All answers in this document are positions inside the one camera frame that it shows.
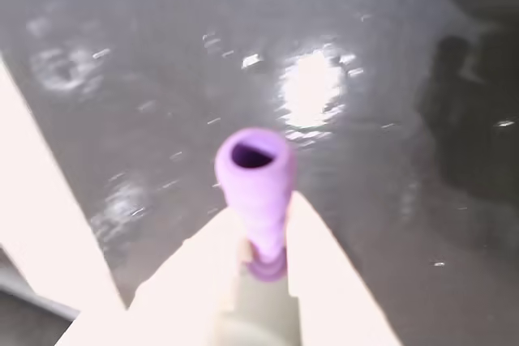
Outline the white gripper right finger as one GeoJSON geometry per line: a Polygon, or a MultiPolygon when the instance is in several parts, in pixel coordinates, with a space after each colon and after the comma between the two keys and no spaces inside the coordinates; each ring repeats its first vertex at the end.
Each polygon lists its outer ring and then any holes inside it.
{"type": "Polygon", "coordinates": [[[310,202],[293,192],[286,222],[289,291],[303,345],[401,345],[384,311],[310,202]]]}

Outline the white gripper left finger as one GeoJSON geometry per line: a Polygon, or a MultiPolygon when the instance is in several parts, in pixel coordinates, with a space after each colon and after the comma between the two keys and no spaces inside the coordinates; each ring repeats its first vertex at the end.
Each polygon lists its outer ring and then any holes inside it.
{"type": "Polygon", "coordinates": [[[83,312],[58,344],[207,344],[234,303],[243,242],[236,215],[215,216],[138,287],[128,309],[83,312]]]}

